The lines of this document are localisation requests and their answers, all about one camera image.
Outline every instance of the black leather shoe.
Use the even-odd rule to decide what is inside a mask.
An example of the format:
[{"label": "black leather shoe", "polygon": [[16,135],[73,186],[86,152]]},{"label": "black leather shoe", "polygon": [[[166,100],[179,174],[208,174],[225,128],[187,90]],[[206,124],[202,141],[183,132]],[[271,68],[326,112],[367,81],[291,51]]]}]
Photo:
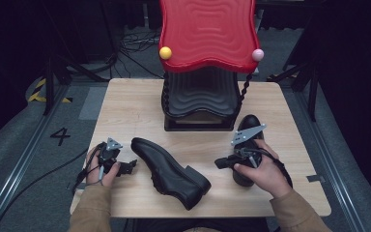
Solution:
[{"label": "black leather shoe", "polygon": [[156,190],[178,198],[187,210],[191,210],[211,188],[211,183],[201,173],[190,166],[182,168],[156,143],[135,137],[131,140],[131,150],[152,171]]},{"label": "black leather shoe", "polygon": [[[245,117],[243,117],[243,120],[240,122],[240,125],[238,126],[238,131],[258,126],[261,126],[260,120],[255,115],[248,114]],[[241,148],[255,148],[255,149],[258,148],[258,145],[255,143],[253,139],[264,139],[263,132],[260,131],[259,133],[255,134],[252,138],[246,140],[245,142],[237,144],[236,146],[234,146],[234,151],[240,150]],[[252,166],[252,164],[248,160],[246,161],[246,163],[243,164]],[[234,170],[234,168],[233,179],[240,186],[251,187],[254,185],[254,182],[252,182],[251,179],[240,174],[238,171]]]}]

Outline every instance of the table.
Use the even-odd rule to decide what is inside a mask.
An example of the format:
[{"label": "table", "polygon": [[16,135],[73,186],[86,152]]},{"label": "table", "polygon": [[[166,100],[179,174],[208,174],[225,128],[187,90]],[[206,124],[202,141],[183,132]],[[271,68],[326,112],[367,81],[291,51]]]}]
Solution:
[{"label": "table", "polygon": [[[232,178],[230,168],[217,169],[214,161],[232,154],[233,131],[165,131],[160,106],[163,80],[113,79],[110,81],[90,147],[111,136],[123,145],[119,161],[137,160],[131,175],[116,178],[112,188],[111,216],[118,218],[219,218],[272,217],[271,195],[257,186],[244,188]],[[330,214],[330,206],[320,182],[309,183],[316,175],[282,91],[276,83],[251,82],[237,118],[256,115],[266,141],[280,155],[290,173],[295,190],[320,216]],[[153,187],[151,171],[130,148],[134,137],[142,137],[163,147],[183,167],[190,165],[203,174],[212,188],[190,211],[175,197],[162,195]],[[78,190],[71,212],[79,201]]]}]

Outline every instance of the hand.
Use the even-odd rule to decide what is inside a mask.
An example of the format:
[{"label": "hand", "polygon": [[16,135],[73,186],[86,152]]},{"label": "hand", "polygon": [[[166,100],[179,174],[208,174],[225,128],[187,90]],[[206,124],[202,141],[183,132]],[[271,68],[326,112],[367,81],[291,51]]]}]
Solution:
[{"label": "hand", "polygon": [[[92,155],[95,148],[93,148],[86,156],[86,160],[89,160],[90,156]],[[101,183],[99,182],[99,172],[100,168],[99,165],[99,153],[100,151],[97,151],[95,155],[93,156],[92,162],[90,163],[89,171],[92,170],[94,167],[95,169],[93,171],[90,171],[89,175],[86,178],[86,183],[88,185],[95,183],[95,185],[101,185],[103,184],[106,187],[111,187],[113,185],[113,180],[116,177],[117,173],[119,172],[120,163],[115,162],[113,166],[110,168],[110,171],[103,175],[103,179],[101,180]]]},{"label": "hand", "polygon": [[[267,150],[273,157],[279,159],[279,155],[264,139],[254,140],[258,147]],[[279,168],[273,163],[272,159],[266,156],[262,156],[262,161],[258,168],[251,168],[236,163],[234,169],[251,179],[259,188],[269,192],[274,198],[281,197],[292,190]]]}]

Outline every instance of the sleeve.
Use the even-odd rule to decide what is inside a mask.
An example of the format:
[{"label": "sleeve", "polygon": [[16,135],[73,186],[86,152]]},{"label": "sleeve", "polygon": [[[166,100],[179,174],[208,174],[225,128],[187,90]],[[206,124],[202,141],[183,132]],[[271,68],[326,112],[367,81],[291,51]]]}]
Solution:
[{"label": "sleeve", "polygon": [[86,187],[71,214],[69,231],[111,231],[110,202],[110,188],[104,186]]},{"label": "sleeve", "polygon": [[296,191],[271,200],[282,231],[330,231],[311,205]]}]

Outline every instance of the shoe heel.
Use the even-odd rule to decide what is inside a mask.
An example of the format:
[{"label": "shoe heel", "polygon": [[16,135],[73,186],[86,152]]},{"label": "shoe heel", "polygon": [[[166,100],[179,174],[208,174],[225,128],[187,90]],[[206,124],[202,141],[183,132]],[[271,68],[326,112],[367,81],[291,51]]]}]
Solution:
[{"label": "shoe heel", "polygon": [[210,181],[205,178],[201,173],[196,171],[194,168],[187,166],[185,168],[184,173],[187,175],[187,177],[191,178],[196,185],[198,185],[203,191],[204,195],[210,190],[211,183]]}]

